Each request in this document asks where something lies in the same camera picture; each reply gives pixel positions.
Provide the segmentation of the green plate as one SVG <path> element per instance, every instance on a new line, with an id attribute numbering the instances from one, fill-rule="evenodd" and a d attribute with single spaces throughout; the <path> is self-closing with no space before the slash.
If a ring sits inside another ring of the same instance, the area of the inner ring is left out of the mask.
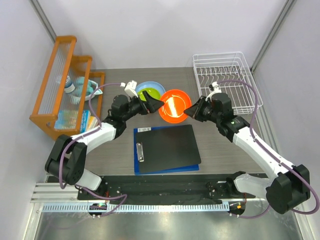
<path id="1" fill-rule="evenodd" d="M 137 94 L 139 96 L 139 98 L 142 101 L 147 101 L 146 98 L 144 97 L 143 91 L 146 91 L 152 98 L 156 99 L 156 100 L 160 100 L 161 99 L 161 94 L 154 88 L 152 87 L 147 87 L 147 88 L 143 88 L 141 89 Z"/>

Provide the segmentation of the blue plate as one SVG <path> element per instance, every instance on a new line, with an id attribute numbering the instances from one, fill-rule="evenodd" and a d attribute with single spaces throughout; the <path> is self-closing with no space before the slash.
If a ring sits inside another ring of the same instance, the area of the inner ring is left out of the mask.
<path id="1" fill-rule="evenodd" d="M 135 91 L 138 93 L 139 91 L 141 91 L 145 88 L 153 88 L 153 89 L 157 90 L 161 96 L 166 92 L 165 88 L 160 83 L 155 82 L 155 81 L 142 82 L 136 86 Z"/>

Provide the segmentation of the orange plate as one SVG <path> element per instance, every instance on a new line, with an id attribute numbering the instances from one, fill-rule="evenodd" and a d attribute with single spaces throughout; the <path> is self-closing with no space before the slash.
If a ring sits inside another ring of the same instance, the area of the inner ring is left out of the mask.
<path id="1" fill-rule="evenodd" d="M 179 124 L 187 119 L 184 113 L 192 106 L 192 101 L 187 93 L 180 89 L 166 91 L 160 98 L 164 105 L 158 110 L 160 117 L 170 124 Z"/>

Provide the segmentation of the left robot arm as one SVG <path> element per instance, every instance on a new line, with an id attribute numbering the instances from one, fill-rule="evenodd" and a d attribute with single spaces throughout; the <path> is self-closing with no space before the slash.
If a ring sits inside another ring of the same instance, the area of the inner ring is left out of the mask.
<path id="1" fill-rule="evenodd" d="M 93 198 L 100 200 L 107 192 L 102 177 L 85 169 L 87 154 L 104 143 L 118 138 L 126 129 L 126 121 L 136 115 L 157 112 L 164 102 L 143 92 L 145 101 L 138 96 L 128 98 L 121 94 L 113 99 L 108 116 L 95 128 L 82 134 L 60 135 L 45 163 L 45 171 L 65 184 L 88 189 Z"/>

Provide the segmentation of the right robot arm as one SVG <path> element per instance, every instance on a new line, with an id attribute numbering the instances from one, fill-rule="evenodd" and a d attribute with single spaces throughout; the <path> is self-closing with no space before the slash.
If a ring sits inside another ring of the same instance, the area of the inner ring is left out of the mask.
<path id="1" fill-rule="evenodd" d="M 225 93 L 205 96 L 184 110 L 189 117 L 213 122 L 219 133 L 244 150 L 264 171 L 265 178 L 238 171 L 226 178 L 226 193 L 233 198 L 248 193 L 267 200 L 270 207 L 284 214 L 310 198 L 309 170 L 295 166 L 268 146 L 241 116 L 235 115 L 232 101 Z"/>

